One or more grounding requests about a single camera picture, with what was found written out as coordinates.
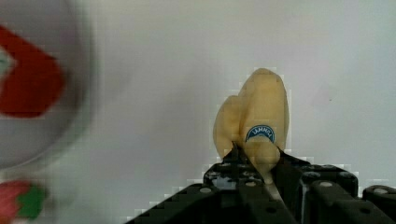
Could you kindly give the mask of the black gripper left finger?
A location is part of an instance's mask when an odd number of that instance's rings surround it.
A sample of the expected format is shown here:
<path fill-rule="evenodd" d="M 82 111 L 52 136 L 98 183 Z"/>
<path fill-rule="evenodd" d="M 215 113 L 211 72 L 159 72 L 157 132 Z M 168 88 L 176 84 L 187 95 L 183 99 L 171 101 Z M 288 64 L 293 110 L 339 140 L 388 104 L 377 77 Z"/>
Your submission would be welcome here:
<path fill-rule="evenodd" d="M 298 224 L 234 147 L 192 184 L 125 224 Z"/>

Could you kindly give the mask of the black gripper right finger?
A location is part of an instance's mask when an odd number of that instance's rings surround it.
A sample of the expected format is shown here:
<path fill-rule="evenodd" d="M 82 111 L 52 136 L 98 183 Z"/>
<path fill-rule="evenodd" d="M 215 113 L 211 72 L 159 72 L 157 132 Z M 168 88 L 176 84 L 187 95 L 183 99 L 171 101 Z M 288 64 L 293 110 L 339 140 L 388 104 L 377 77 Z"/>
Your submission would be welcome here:
<path fill-rule="evenodd" d="M 274 168 L 280 196 L 299 224 L 395 224 L 395 189 L 359 190 L 352 173 L 284 152 Z"/>

